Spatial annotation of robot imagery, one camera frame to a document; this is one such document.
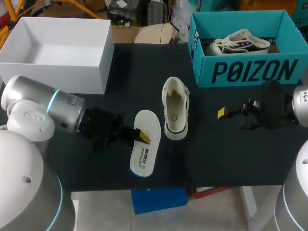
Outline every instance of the insole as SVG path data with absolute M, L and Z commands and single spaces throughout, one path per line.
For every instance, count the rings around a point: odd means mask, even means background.
M 173 131 L 182 130 L 183 124 L 183 99 L 177 92 L 167 95 L 167 116 L 169 118 L 169 128 Z
M 134 128 L 144 132 L 151 139 L 151 143 L 134 142 L 130 157 L 130 170 L 137 176 L 148 177 L 154 170 L 161 136 L 160 123 L 154 112 L 142 110 L 135 117 Z

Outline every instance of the poizon box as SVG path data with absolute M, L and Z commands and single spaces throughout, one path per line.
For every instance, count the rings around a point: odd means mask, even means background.
M 204 47 L 247 28 L 275 52 L 205 56 Z M 199 87 L 261 85 L 276 79 L 296 84 L 308 63 L 308 44 L 286 11 L 193 13 L 188 48 Z

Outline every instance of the white sneaker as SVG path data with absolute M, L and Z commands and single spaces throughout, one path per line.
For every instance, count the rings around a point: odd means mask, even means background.
M 165 114 L 165 134 L 174 141 L 183 139 L 188 131 L 189 91 L 177 77 L 164 84 L 162 100 Z
M 239 30 L 224 39 L 216 39 L 206 50 L 206 55 L 264 54 L 270 42 L 253 36 L 248 29 Z

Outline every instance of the yellow frame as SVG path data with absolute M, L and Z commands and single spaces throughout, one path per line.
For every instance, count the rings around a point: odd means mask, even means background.
M 98 16 L 94 12 L 90 11 L 88 8 L 86 8 L 83 5 L 81 5 L 76 0 L 52 0 L 52 1 L 66 1 L 66 2 L 70 2 L 70 3 L 74 4 L 75 6 L 77 6 L 79 9 L 83 10 L 84 12 L 86 12 L 87 14 L 91 15 L 93 18 L 95 18 L 95 19 L 102 19 L 100 16 Z M 20 12 L 23 4 L 24 4 L 24 0 L 19 0 L 18 4 L 16 6 L 16 9 L 14 9 L 11 0 L 4 0 L 5 7 L 8 9 L 8 12 L 10 14 L 11 20 L 13 22 L 17 22 L 18 18 L 20 18 L 25 13 L 29 12 L 30 10 L 32 10 L 34 7 L 36 7 L 37 5 L 41 4 L 42 2 L 43 2 L 43 0 L 38 0 L 33 6 L 29 7 L 29 9 L 27 9 L 26 11 L 24 11 L 24 12 L 22 12 L 20 14 L 19 12 Z M 7 39 L 8 35 L 9 35 L 9 28 L 7 26 L 5 28 L 3 28 L 2 30 L 0 30 L 0 50 L 1 50 L 2 46 L 4 45 L 5 40 Z

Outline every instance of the black and white sneaker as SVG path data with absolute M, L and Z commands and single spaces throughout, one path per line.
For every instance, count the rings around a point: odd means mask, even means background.
M 264 54 L 269 47 L 270 42 L 253 36 L 248 29 L 242 29 L 224 39 L 216 39 L 209 45 L 206 55 Z

